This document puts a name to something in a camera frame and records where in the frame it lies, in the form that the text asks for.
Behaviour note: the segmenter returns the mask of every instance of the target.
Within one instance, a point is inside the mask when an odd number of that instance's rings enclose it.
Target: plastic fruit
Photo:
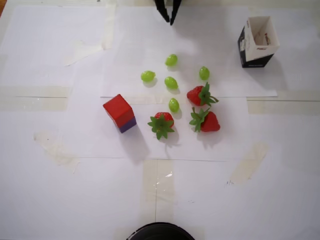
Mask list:
[[[168,89],[177,89],[178,88],[177,81],[171,76],[168,76],[164,79],[164,84],[166,85],[166,87]]]
[[[217,116],[212,111],[209,111],[209,109],[206,111],[200,109],[200,112],[196,113],[195,108],[192,108],[191,117],[193,119],[189,124],[195,126],[195,132],[200,132],[200,130],[203,132],[216,132],[220,130]]]
[[[144,71],[141,73],[141,80],[149,83],[155,78],[156,74],[153,71]]]
[[[148,122],[148,125],[152,127],[151,131],[156,134],[156,139],[160,140],[162,136],[167,139],[168,133],[174,132],[172,127],[175,121],[169,112],[158,112],[150,119],[151,122]]]
[[[205,86],[196,86],[186,94],[186,97],[196,106],[203,106],[205,104],[211,106],[211,104],[215,104],[219,100],[211,96],[209,88],[209,83],[206,83]]]
[[[177,64],[177,62],[178,62],[177,55],[171,54],[166,58],[165,65],[167,65],[168,67],[173,67],[174,65]]]
[[[179,111],[179,102],[175,98],[171,98],[169,101],[169,109],[171,112],[176,113]]]
[[[199,76],[202,80],[208,80],[209,76],[210,76],[210,71],[208,68],[206,68],[205,66],[200,68],[199,71]]]

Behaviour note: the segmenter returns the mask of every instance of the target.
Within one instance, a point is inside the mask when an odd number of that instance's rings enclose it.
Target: grape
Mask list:
[[[148,83],[155,78],[156,74],[153,71],[144,71],[141,73],[141,80]]]
[[[166,87],[168,89],[177,89],[178,88],[177,81],[171,76],[168,76],[164,79],[164,84],[166,85]]]
[[[178,57],[175,54],[171,54],[170,56],[168,56],[166,58],[165,61],[165,65],[169,66],[169,67],[173,67],[174,65],[176,65],[178,62]]]
[[[199,76],[202,80],[207,80],[210,76],[210,71],[208,68],[206,68],[205,66],[203,66],[202,68],[200,68],[199,71]]]
[[[169,109],[171,112],[176,113],[178,112],[180,106],[179,106],[179,102],[177,101],[177,99],[175,98],[171,98],[169,101]]]

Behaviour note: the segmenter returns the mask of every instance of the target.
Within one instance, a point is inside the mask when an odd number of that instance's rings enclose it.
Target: red strawberry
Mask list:
[[[168,138],[168,133],[174,132],[172,129],[174,119],[169,112],[158,112],[155,116],[150,117],[151,122],[148,125],[152,127],[152,132],[156,133],[156,138],[159,140],[162,136]]]
[[[219,131],[219,129],[220,129],[220,125],[219,125],[217,116],[212,111],[209,111],[204,118],[204,122],[201,123],[201,131],[216,132],[216,131]]]
[[[186,94],[186,97],[196,106],[203,106],[205,104],[211,106],[211,103],[215,104],[219,100],[211,96],[209,88],[209,83],[206,83],[205,86],[196,86]]]
[[[195,132],[215,132],[220,129],[220,125],[218,123],[216,115],[209,111],[210,108],[208,108],[206,111],[203,109],[200,109],[199,113],[195,112],[195,108],[192,108],[191,117],[193,118],[189,124],[195,125]]]
[[[173,125],[175,124],[175,121],[174,121],[174,118],[171,116],[171,114],[169,112],[158,112],[156,115],[154,115],[154,117],[158,119],[160,118],[161,115],[164,115],[164,120],[172,121],[172,125],[170,126],[170,128],[172,128]]]

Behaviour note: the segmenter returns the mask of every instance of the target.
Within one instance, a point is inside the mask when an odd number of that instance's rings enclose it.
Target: black and white carton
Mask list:
[[[271,17],[249,17],[238,47],[243,68],[263,68],[280,47]]]

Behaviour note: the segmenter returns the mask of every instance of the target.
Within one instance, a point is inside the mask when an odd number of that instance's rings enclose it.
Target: strawberry leaves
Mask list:
[[[200,132],[201,124],[205,121],[205,117],[208,115],[209,109],[210,107],[205,111],[203,109],[200,109],[199,113],[196,113],[195,108],[194,107],[192,108],[192,112],[191,112],[192,120],[189,122],[189,124],[195,126],[194,128],[195,132]]]
[[[156,134],[156,139],[160,140],[162,136],[167,139],[168,133],[174,132],[174,130],[170,127],[174,121],[167,121],[164,114],[162,114],[159,118],[151,116],[150,119],[151,122],[148,122],[148,125],[152,127],[151,131]]]
[[[201,99],[201,105],[208,104],[211,107],[211,104],[215,104],[219,102],[214,96],[211,96],[209,92],[210,85],[206,83],[205,86],[202,88],[201,92],[199,93],[198,97]]]

